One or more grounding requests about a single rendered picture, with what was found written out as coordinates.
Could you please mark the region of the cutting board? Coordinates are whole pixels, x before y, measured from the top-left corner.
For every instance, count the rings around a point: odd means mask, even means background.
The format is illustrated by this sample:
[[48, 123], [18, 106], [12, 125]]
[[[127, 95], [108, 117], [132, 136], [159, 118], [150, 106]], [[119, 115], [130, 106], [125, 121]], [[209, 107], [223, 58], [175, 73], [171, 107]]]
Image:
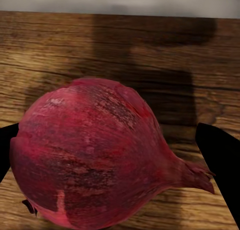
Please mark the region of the cutting board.
[[[240, 141], [240, 19], [0, 11], [0, 129], [80, 78], [133, 88], [176, 157], [206, 170], [198, 123]], [[169, 188], [106, 230], [239, 230], [204, 174], [214, 195]], [[36, 217], [23, 200], [10, 165], [0, 183], [0, 230], [74, 230]]]

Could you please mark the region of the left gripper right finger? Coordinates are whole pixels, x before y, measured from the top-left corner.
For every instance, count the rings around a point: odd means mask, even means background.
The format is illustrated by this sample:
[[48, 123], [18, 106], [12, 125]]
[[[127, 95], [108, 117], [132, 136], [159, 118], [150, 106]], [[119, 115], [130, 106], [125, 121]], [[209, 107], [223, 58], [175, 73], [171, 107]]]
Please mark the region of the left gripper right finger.
[[195, 141], [240, 230], [240, 141], [204, 123], [198, 123]]

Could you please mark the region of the vidalia onion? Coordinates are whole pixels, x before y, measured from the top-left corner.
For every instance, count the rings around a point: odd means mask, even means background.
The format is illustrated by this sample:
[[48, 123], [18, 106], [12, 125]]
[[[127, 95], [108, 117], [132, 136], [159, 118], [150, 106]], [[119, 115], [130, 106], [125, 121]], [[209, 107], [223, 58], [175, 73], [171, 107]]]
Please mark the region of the vidalia onion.
[[121, 82], [80, 78], [40, 97], [10, 140], [30, 213], [74, 230], [106, 230], [169, 188], [214, 195], [209, 170], [169, 149], [150, 107]]

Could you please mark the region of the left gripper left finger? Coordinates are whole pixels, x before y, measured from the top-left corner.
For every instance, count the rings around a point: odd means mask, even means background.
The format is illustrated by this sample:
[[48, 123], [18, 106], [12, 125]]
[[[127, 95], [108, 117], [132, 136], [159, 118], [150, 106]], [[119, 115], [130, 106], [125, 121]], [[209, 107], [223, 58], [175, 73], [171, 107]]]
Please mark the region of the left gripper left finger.
[[17, 136], [18, 131], [18, 124], [0, 129], [0, 183], [11, 166], [9, 160], [10, 140]]

